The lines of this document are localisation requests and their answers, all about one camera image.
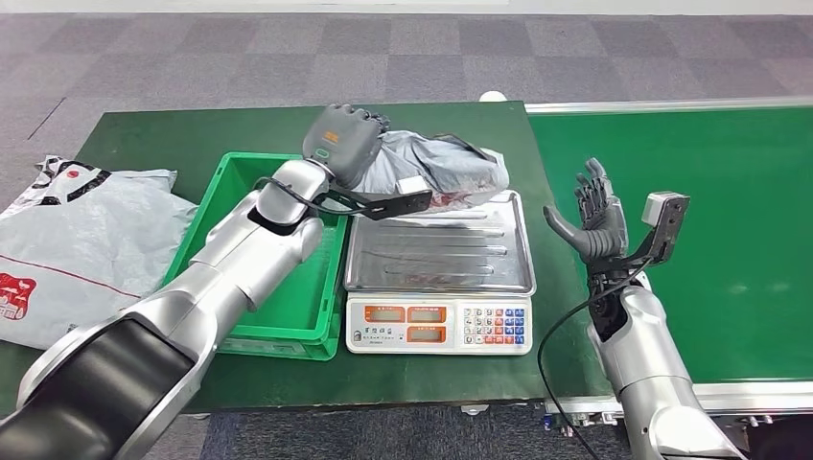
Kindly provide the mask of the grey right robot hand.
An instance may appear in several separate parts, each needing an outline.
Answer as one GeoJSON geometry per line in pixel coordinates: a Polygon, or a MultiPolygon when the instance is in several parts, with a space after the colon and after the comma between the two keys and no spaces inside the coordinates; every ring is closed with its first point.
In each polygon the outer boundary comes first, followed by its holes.
{"type": "Polygon", "coordinates": [[[543,215],[550,229],[578,253],[593,275],[626,256],[629,237],[622,204],[603,165],[593,157],[586,161],[585,169],[588,174],[576,175],[574,189],[580,226],[566,221],[555,207],[544,206],[543,215]]]}

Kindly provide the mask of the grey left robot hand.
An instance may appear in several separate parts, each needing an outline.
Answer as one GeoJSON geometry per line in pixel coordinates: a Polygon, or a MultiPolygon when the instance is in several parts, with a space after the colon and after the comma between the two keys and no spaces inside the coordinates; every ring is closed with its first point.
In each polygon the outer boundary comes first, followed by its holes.
{"type": "Polygon", "coordinates": [[[306,134],[303,157],[325,167],[345,189],[357,187],[375,161],[389,119],[350,104],[327,105],[306,134]]]}

